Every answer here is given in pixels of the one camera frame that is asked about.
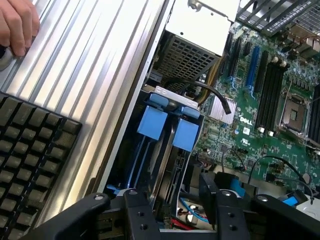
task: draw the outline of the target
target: blue cable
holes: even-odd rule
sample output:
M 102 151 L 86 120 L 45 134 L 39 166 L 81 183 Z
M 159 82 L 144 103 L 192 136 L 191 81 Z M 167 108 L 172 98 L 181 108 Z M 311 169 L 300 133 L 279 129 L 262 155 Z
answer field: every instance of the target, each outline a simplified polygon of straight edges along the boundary
M 204 221 L 206 223 L 209 223 L 208 219 L 203 218 L 202 216 L 196 214 L 189 206 L 186 204 L 185 199 L 180 197 L 180 201 L 182 205 L 188 210 L 188 212 L 192 213 L 193 216 L 195 216 L 197 219 Z

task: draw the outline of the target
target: keyboard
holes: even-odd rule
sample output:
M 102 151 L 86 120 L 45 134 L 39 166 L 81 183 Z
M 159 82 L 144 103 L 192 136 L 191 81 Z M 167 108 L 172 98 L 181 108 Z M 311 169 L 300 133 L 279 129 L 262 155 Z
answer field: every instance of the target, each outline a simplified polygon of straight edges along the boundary
M 0 239 L 34 226 L 81 123 L 0 92 Z

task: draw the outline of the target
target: blue connector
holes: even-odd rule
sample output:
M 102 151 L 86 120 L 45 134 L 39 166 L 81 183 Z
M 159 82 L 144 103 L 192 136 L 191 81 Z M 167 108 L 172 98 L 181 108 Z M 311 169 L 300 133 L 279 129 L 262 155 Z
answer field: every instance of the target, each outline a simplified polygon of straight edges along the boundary
M 258 59 L 259 59 L 259 53 L 260 53 L 260 47 L 255 46 L 252 53 L 251 63 L 248 71 L 248 75 L 245 82 L 244 90 L 248 91 L 251 95 L 251 97 L 254 98 L 254 78 L 255 78 L 255 72 L 258 65 Z

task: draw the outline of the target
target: screw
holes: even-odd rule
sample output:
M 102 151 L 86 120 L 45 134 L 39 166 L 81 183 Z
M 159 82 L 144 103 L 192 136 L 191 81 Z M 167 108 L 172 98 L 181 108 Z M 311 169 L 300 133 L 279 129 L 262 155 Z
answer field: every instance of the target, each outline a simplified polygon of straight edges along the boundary
M 268 199 L 265 196 L 258 196 L 258 199 L 262 202 L 268 202 Z
M 133 191 L 130 191 L 129 194 L 130 194 L 130 195 L 137 195 L 138 193 L 133 190 Z
M 228 197 L 231 196 L 231 193 L 228 191 L 222 191 L 222 194 Z
M 104 198 L 103 195 L 96 195 L 96 196 L 94 196 L 94 200 L 101 200 L 101 199 L 103 199 L 103 198 Z

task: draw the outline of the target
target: hand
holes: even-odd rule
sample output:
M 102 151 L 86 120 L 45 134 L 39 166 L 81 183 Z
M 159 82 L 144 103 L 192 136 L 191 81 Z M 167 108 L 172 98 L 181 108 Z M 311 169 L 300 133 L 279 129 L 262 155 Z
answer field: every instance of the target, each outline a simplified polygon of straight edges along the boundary
M 16 56 L 26 54 L 40 22 L 32 0 L 0 0 L 0 45 L 11 46 Z

